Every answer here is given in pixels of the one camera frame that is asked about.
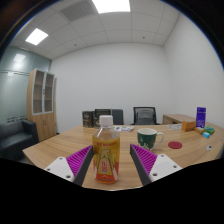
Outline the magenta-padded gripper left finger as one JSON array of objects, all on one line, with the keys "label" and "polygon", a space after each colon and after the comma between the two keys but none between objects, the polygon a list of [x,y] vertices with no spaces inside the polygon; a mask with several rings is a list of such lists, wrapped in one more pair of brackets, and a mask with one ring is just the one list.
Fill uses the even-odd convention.
[{"label": "magenta-padded gripper left finger", "polygon": [[73,153],[67,158],[58,157],[45,168],[45,171],[81,186],[93,155],[93,146],[90,145]]}]

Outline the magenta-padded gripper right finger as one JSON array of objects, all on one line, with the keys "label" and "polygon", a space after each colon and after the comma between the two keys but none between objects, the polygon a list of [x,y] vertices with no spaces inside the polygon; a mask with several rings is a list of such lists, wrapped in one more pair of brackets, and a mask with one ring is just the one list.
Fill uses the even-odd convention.
[{"label": "magenta-padded gripper right finger", "polygon": [[181,170],[181,167],[167,155],[156,155],[134,144],[130,145],[130,155],[143,186]]}]

